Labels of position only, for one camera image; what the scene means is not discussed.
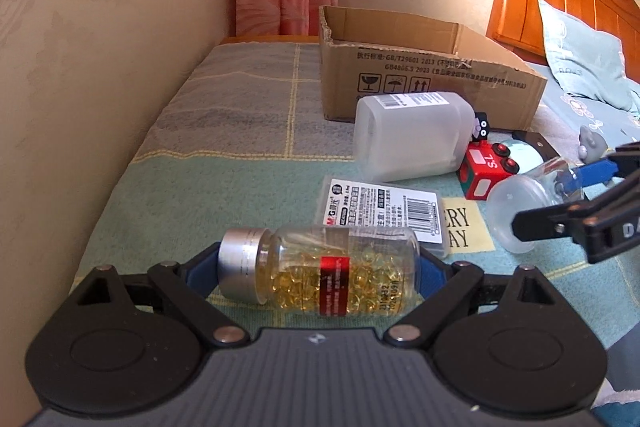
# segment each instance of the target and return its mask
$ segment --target red toy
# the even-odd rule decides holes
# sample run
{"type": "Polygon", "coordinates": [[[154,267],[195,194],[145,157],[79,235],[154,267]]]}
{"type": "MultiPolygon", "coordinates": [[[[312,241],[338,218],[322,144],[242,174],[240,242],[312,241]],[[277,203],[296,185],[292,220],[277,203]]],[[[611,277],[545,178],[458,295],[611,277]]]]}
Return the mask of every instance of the red toy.
{"type": "Polygon", "coordinates": [[[471,142],[458,169],[458,179],[467,200],[485,200],[495,184],[517,174],[518,164],[502,143],[471,142]]]}

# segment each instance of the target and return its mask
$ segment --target pillow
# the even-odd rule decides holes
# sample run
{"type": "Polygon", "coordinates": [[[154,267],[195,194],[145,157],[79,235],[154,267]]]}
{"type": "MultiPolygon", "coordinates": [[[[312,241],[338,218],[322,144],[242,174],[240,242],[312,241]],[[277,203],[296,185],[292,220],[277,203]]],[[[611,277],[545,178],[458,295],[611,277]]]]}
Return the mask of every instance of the pillow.
{"type": "Polygon", "coordinates": [[[625,111],[637,111],[625,74],[622,42],[577,17],[538,0],[546,61],[565,93],[600,100],[625,111]]]}

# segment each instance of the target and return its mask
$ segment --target cardboard box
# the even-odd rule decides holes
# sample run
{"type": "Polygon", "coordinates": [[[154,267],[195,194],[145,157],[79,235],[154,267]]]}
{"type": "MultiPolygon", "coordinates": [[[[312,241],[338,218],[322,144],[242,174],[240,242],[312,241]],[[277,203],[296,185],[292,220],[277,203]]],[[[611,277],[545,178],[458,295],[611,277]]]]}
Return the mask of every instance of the cardboard box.
{"type": "Polygon", "coordinates": [[[462,24],[408,13],[322,6],[322,110],[353,121],[370,94],[453,91],[500,129],[526,130],[546,78],[462,24]]]}

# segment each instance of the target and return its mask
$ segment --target yellow paper note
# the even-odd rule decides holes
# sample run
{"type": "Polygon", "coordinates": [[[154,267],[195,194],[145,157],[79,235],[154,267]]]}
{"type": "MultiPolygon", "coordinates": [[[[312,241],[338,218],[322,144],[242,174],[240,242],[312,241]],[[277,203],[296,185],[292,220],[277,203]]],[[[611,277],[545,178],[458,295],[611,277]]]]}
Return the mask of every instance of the yellow paper note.
{"type": "Polygon", "coordinates": [[[442,198],[450,253],[474,253],[495,250],[478,204],[465,198],[442,198]]]}

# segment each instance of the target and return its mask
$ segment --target gray toy figure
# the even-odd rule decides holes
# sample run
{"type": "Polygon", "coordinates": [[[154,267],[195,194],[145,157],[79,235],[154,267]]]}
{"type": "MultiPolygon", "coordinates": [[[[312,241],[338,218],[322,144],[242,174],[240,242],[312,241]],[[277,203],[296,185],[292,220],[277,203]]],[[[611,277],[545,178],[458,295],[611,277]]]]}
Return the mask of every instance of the gray toy figure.
{"type": "Polygon", "coordinates": [[[580,126],[578,136],[580,147],[578,147],[578,158],[585,164],[598,161],[607,152],[609,146],[602,137],[602,134],[593,132],[585,125],[580,126]]]}

